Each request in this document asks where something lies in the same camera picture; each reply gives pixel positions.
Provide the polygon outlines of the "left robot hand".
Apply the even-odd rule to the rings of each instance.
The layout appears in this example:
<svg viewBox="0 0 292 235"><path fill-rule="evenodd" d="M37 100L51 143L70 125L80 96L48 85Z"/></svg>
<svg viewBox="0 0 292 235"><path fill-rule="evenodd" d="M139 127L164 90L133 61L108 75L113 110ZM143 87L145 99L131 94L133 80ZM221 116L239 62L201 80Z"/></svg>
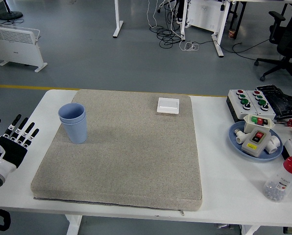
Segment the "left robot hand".
<svg viewBox="0 0 292 235"><path fill-rule="evenodd" d="M0 181L4 181L9 173L20 166L28 147L39 133L38 128L33 129L34 122L24 129L28 121L26 117L18 124L21 117L22 115L18 114L0 136Z"/></svg>

